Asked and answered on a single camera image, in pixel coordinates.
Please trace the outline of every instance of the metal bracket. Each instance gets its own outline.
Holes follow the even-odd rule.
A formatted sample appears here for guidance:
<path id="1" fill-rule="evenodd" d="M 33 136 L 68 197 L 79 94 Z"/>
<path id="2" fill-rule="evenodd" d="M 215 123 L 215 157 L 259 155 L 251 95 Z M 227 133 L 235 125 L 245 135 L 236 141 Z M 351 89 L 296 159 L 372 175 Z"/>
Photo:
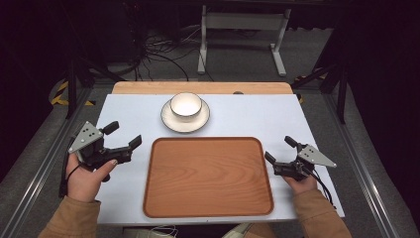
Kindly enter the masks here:
<path id="1" fill-rule="evenodd" d="M 318 151 L 316 148 L 314 148 L 311 145 L 307 145 L 305 148 L 300 151 L 297 156 L 305 160 L 311 164 L 314 165 L 320 165 L 325 167 L 332 167 L 335 168 L 337 164 L 332 162 L 330 159 L 328 159 L 324 154 L 322 154 L 320 151 Z"/>
<path id="2" fill-rule="evenodd" d="M 93 142 L 104 137 L 104 134 L 99 131 L 95 126 L 90 122 L 86 122 L 81 128 L 80 132 L 77 134 L 76 139 L 74 139 L 73 144 L 68 149 L 69 153 L 77 152 Z"/>

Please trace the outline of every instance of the hand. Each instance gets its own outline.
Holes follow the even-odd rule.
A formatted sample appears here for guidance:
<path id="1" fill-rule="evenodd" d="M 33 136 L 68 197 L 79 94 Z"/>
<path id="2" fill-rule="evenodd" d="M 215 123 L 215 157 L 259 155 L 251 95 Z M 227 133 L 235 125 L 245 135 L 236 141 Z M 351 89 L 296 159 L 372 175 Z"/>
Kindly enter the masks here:
<path id="1" fill-rule="evenodd" d="M 93 202 L 98 194 L 102 180 L 117 166 L 117 160 L 107 162 L 98 170 L 91 172 L 84 167 L 77 168 L 68 180 L 67 196 L 82 202 Z M 68 156 L 66 174 L 70 174 L 79 165 L 75 154 Z"/>
<path id="2" fill-rule="evenodd" d="M 318 189 L 317 181 L 314 177 L 309 176 L 301 181 L 297 181 L 291 177 L 283 177 L 283 179 L 293 189 L 293 194 L 297 195 L 308 190 Z"/>

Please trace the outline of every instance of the forearm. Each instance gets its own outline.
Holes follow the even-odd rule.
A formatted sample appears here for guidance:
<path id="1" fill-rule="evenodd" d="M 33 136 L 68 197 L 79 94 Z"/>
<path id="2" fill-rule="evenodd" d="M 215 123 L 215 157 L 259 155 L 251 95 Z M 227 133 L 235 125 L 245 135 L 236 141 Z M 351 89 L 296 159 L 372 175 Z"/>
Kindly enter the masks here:
<path id="1" fill-rule="evenodd" d="M 39 237 L 95 237 L 99 207 L 66 196 Z"/>
<path id="2" fill-rule="evenodd" d="M 335 208 L 320 190 L 309 190 L 293 198 L 306 238 L 352 237 Z"/>

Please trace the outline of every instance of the yellow tape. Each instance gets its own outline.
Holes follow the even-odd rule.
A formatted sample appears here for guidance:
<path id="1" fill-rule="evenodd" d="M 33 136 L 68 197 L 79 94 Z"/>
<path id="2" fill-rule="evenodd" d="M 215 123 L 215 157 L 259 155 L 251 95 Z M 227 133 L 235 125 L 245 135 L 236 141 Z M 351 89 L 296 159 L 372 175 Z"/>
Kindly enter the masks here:
<path id="1" fill-rule="evenodd" d="M 299 103 L 302 104 L 303 103 L 303 97 L 301 94 L 296 94 L 297 100 L 299 100 Z"/>
<path id="2" fill-rule="evenodd" d="M 68 105 L 68 100 L 61 100 L 61 96 L 64 93 L 65 89 L 68 87 L 68 81 L 65 80 L 58 88 L 58 91 L 55 94 L 55 97 L 52 99 L 52 105 L 63 105 L 63 106 L 67 106 Z M 86 103 L 84 103 L 85 106 L 94 106 L 96 105 L 96 101 L 86 101 Z"/>

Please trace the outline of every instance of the bowl on saucer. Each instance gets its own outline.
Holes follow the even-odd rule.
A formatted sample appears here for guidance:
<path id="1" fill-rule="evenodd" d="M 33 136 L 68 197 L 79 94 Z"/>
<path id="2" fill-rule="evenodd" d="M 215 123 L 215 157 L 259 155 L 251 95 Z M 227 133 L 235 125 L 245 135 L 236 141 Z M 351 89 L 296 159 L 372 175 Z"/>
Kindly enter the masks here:
<path id="1" fill-rule="evenodd" d="M 189 133 L 200 129 L 207 123 L 210 117 L 210 108 L 197 94 L 181 92 L 166 102 L 160 116 L 163 124 L 169 129 L 180 133 Z"/>

